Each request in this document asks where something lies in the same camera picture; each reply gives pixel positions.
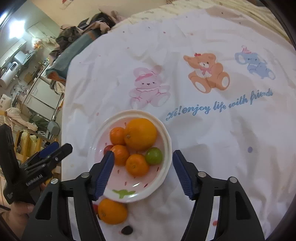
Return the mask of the person's hand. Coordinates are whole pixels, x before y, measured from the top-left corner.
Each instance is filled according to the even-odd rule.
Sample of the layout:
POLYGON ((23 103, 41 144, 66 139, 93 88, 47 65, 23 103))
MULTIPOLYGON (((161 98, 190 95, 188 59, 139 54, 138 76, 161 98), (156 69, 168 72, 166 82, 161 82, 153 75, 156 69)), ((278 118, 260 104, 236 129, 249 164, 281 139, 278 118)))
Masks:
POLYGON ((34 204, 16 201, 11 204, 11 210, 6 213, 6 222, 14 233, 25 229, 29 214, 34 210, 34 204))

